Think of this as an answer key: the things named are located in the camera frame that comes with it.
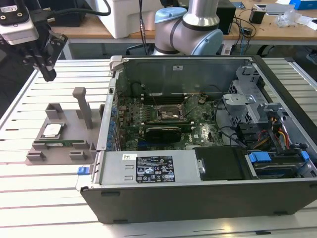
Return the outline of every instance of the white sticker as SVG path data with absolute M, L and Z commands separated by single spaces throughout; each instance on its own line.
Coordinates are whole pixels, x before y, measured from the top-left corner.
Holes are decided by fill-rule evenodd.
M 183 66 L 182 65 L 173 66 L 173 71 L 182 71 L 182 70 L 183 70 Z
M 6 12 L 13 12 L 13 11 L 17 11 L 18 7 L 17 5 L 12 5 L 12 6 L 4 6 L 4 7 L 0 7 L 0 10 L 4 13 Z
M 138 154 L 123 154 L 122 160 L 137 160 Z
M 55 147 L 55 146 L 63 146 L 62 143 L 49 143 L 49 144 L 45 144 L 46 146 L 49 146 L 49 147 Z

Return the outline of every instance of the wooden desk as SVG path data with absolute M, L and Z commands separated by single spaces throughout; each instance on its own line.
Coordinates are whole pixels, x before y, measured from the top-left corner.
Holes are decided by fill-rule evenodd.
M 258 1 L 242 0 L 246 9 L 250 9 Z M 275 0 L 263 0 L 261 4 L 275 3 Z M 242 10 L 236 10 L 236 16 L 239 17 Z M 316 10 L 298 11 L 302 15 L 317 17 Z M 249 21 L 250 11 L 242 12 L 240 17 Z M 279 28 L 274 23 L 276 16 L 264 16 L 262 24 L 255 24 L 257 34 L 252 38 L 250 44 L 253 45 L 317 45 L 317 31 L 298 24 Z M 251 27 L 248 23 L 243 22 L 243 26 Z M 96 17 L 87 15 L 81 27 L 54 27 L 54 31 L 65 34 L 69 37 L 68 43 L 141 43 L 140 32 L 133 33 L 127 38 L 114 39 L 109 31 L 105 28 L 102 22 Z M 147 31 L 147 42 L 153 43 L 155 31 Z M 236 24 L 233 24 L 229 35 L 224 35 L 223 43 L 230 47 L 239 38 L 239 29 Z M 72 59 L 69 45 L 64 49 L 65 56 L 68 60 Z

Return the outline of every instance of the blue latch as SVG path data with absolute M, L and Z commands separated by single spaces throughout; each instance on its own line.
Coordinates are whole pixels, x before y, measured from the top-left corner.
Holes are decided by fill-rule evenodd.
M 249 158 L 252 163 L 254 162 L 271 162 L 272 159 L 269 156 L 268 152 L 265 151 L 255 151 L 249 155 Z
M 89 175 L 89 167 L 79 167 L 77 170 L 77 175 Z
M 303 156 L 305 161 L 307 161 L 309 159 L 309 154 L 306 151 L 302 151 L 301 155 Z

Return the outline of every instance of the white object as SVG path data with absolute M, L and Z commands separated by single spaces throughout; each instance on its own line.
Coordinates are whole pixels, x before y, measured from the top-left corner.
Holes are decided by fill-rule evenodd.
M 7 41 L 10 45 L 18 45 L 30 41 L 37 40 L 39 38 L 39 33 L 33 24 L 31 18 L 26 22 L 2 26 L 0 25 L 0 35 Z
M 286 11 L 284 15 L 277 16 L 275 22 L 278 25 L 278 27 L 292 26 L 296 25 L 296 20 L 301 16 L 302 15 L 296 13 L 294 9 L 291 9 Z
M 295 4 L 254 4 L 258 9 L 265 10 L 267 15 L 279 15 L 284 14 L 290 9 L 294 9 Z
M 137 160 L 138 154 L 123 154 L 122 160 Z
M 315 23 L 313 21 L 310 21 L 310 22 L 308 22 L 307 26 L 312 28 L 315 31 L 317 30 L 317 22 Z
M 307 25 L 313 18 L 309 16 L 301 16 L 295 22 L 302 25 Z
M 95 11 L 107 12 L 104 0 L 86 0 Z M 101 22 L 114 38 L 127 37 L 140 31 L 139 1 L 138 0 L 107 0 L 111 7 L 109 16 L 99 16 Z M 157 10 L 163 8 L 159 0 L 144 0 L 142 18 L 145 29 L 155 30 L 154 18 Z
M 288 5 L 290 3 L 290 0 L 277 0 L 276 3 L 282 4 L 282 5 Z

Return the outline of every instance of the blue tab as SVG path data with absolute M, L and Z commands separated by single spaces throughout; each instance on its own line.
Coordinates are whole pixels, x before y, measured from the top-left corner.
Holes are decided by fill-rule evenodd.
M 182 7 L 167 7 L 158 10 L 155 14 L 155 24 L 182 17 L 187 10 Z
M 77 175 L 89 175 L 89 167 L 79 167 L 77 170 Z
M 256 158 L 254 158 L 252 153 L 249 155 L 249 159 L 251 160 L 251 163 L 254 163 L 257 161 Z
M 307 161 L 309 159 L 309 154 L 306 151 L 302 151 L 301 155 L 303 156 L 305 161 Z
M 272 159 L 266 151 L 255 151 L 249 155 L 252 163 L 254 162 L 271 162 Z

